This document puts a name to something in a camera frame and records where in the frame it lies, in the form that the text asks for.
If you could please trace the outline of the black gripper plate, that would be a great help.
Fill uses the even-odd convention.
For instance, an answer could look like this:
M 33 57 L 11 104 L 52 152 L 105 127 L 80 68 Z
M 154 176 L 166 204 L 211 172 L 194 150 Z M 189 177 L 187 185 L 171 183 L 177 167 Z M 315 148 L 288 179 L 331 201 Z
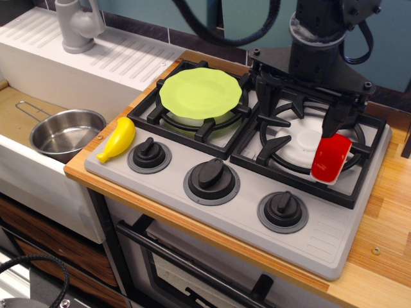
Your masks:
M 338 48 L 309 50 L 303 47 L 259 47 L 250 52 L 260 65 L 256 77 L 256 93 L 264 116 L 271 116 L 283 94 L 283 81 L 303 87 L 369 96 L 375 84 L 348 66 Z M 365 98 L 336 96 L 325 98 L 329 105 L 322 122 L 322 138 L 330 138 L 339 130 L 353 128 L 365 110 Z

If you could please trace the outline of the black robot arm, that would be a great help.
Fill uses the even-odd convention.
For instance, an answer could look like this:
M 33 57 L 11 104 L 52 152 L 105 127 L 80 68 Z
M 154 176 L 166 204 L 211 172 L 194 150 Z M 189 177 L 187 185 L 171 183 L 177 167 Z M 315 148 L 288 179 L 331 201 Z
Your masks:
M 356 123 L 375 84 L 353 70 L 370 58 L 374 46 L 367 18 L 381 11 L 380 1 L 298 1 L 290 19 L 290 47 L 259 47 L 251 52 L 260 111 L 271 116 L 285 89 L 330 93 L 322 136 L 332 137 Z M 368 46 L 358 58 L 345 55 L 348 32 L 359 27 Z

